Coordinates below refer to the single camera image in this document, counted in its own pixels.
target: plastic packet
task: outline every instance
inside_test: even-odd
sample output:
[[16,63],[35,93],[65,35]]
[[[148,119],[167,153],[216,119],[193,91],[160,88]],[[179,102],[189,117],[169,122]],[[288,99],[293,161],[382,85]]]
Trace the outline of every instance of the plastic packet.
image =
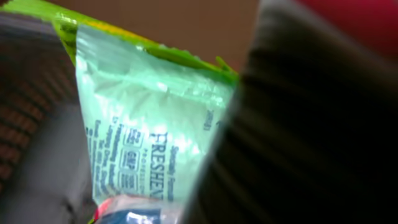
[[95,202],[120,194],[184,202],[233,82],[88,26],[80,26],[76,46]]
[[175,224],[182,216],[179,203],[169,203],[150,198],[119,195],[107,199],[98,207],[96,224]]

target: green packet top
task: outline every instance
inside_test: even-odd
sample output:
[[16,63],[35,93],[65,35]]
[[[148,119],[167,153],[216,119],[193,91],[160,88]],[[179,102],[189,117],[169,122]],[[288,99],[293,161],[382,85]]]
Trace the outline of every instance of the green packet top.
[[234,85],[88,26],[76,46],[95,202],[120,194],[186,202]]
[[142,47],[146,52],[158,58],[169,60],[187,67],[207,69],[218,72],[232,82],[236,82],[238,76],[220,57],[217,57],[219,67],[200,60],[189,52],[176,48],[169,48],[162,44],[148,40],[132,32],[120,29],[105,22],[93,19],[78,12],[65,9],[61,6],[41,0],[11,0],[0,8],[0,11],[24,14],[51,22],[62,44],[68,52],[73,64],[76,55],[76,32],[79,24],[85,24],[115,35],[122,40]]

